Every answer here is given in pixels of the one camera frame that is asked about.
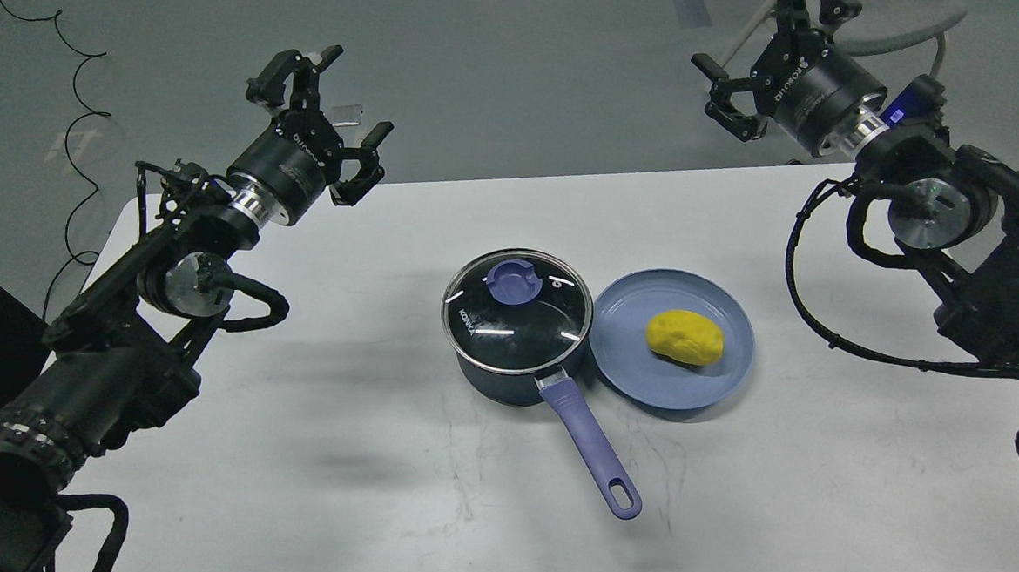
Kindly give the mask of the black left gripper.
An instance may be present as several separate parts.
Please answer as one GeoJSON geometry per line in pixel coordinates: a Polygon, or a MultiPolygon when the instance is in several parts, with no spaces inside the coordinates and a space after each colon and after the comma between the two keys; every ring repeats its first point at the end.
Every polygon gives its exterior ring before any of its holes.
{"type": "Polygon", "coordinates": [[[280,51],[246,81],[246,101],[273,119],[233,161],[226,178],[271,197],[278,225],[296,224],[328,186],[334,205],[355,206],[387,175],[378,148],[393,122],[379,121],[360,145],[346,147],[320,111],[320,76],[343,52],[341,45],[310,54],[280,51]],[[341,162],[348,160],[359,163],[359,171],[340,180],[341,162]]]}

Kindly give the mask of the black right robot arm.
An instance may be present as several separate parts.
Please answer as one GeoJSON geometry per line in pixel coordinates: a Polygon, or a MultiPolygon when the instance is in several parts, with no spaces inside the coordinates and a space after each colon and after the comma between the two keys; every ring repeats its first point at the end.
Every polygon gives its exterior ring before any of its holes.
{"type": "Polygon", "coordinates": [[[775,31],[744,79],[694,54],[710,82],[704,112],[740,142],[767,124],[813,157],[854,159],[847,179],[823,180],[788,237],[785,275],[800,317],[840,349],[881,364],[944,375],[1019,380],[1019,172],[991,153],[952,145],[942,121],[947,31],[963,0],[764,0],[725,59],[772,19],[775,31]],[[818,321],[797,291],[795,253],[820,204],[841,193],[854,255],[915,271],[940,298],[941,336],[970,362],[911,360],[850,342],[818,321]]]}

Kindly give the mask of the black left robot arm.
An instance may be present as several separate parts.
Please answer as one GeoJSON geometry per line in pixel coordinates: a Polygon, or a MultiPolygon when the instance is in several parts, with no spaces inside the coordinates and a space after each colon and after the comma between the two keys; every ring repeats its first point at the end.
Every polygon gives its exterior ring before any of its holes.
{"type": "Polygon", "coordinates": [[[270,222],[290,226],[322,194],[357,204],[385,175],[376,124],[354,147],[321,110],[320,79],[341,57],[279,52],[246,98],[271,120],[223,176],[195,163],[137,164],[162,184],[155,227],[138,202],[138,241],[51,321],[41,341],[55,359],[0,407],[0,572],[55,572],[76,511],[111,512],[91,572],[111,572],[129,528],[116,495],[69,495],[86,460],[163,427],[201,385],[196,361],[219,331],[247,333],[285,321],[277,290],[233,271],[270,222]]]}

